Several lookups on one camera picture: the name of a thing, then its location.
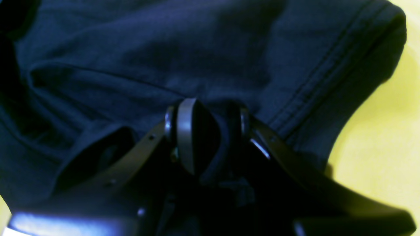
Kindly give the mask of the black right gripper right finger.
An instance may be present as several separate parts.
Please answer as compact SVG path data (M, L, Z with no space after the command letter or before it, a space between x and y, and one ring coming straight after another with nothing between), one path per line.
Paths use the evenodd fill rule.
M289 148L242 104L229 106L238 153L234 169L255 193L257 235L409 236L406 210L337 183Z

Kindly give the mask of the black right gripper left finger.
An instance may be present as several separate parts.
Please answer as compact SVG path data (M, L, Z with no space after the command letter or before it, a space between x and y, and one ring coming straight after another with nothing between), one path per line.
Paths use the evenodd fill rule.
M11 236L155 236L166 221L175 174L197 173L196 98L165 118L106 170L10 219Z

